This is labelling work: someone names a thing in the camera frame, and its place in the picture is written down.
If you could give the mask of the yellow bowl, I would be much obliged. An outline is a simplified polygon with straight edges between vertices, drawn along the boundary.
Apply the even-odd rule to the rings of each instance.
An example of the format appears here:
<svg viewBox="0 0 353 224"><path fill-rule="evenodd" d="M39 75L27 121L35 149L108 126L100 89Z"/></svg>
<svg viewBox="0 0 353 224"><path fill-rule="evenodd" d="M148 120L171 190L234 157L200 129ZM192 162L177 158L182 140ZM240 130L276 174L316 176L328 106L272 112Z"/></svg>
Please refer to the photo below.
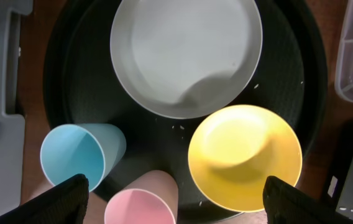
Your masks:
<svg viewBox="0 0 353 224"><path fill-rule="evenodd" d="M293 128L279 115L253 105L225 107L195 130L188 167L199 191L233 212L264 209L267 177L295 186L303 155Z"/></svg>

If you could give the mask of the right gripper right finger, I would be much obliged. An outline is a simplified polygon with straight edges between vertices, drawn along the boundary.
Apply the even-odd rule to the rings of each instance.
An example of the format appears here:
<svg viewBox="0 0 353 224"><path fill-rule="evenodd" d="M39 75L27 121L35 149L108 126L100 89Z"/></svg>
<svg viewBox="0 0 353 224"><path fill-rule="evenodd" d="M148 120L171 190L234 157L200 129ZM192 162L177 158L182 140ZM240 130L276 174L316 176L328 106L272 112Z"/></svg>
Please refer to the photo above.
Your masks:
<svg viewBox="0 0 353 224"><path fill-rule="evenodd" d="M278 177L269 176L263 190L268 224L353 224Z"/></svg>

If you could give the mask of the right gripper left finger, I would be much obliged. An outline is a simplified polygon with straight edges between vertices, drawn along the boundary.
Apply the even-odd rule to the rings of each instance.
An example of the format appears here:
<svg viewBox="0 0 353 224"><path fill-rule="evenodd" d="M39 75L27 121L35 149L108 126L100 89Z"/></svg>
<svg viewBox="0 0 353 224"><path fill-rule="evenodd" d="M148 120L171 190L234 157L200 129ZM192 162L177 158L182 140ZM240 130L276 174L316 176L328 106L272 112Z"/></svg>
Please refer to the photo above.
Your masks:
<svg viewBox="0 0 353 224"><path fill-rule="evenodd" d="M29 202L0 216L0 224L82 224L89 182L76 174Z"/></svg>

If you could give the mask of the blue cup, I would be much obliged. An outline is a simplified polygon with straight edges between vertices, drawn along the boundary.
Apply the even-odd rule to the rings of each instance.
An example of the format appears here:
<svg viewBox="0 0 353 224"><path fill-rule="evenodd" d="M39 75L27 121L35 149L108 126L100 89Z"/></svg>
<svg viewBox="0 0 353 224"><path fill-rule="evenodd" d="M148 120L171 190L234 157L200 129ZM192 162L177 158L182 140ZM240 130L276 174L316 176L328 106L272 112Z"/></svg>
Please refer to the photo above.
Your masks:
<svg viewBox="0 0 353 224"><path fill-rule="evenodd" d="M125 135L115 125L63 124L43 140L40 164L52 185L83 174L92 192L122 159L126 146Z"/></svg>

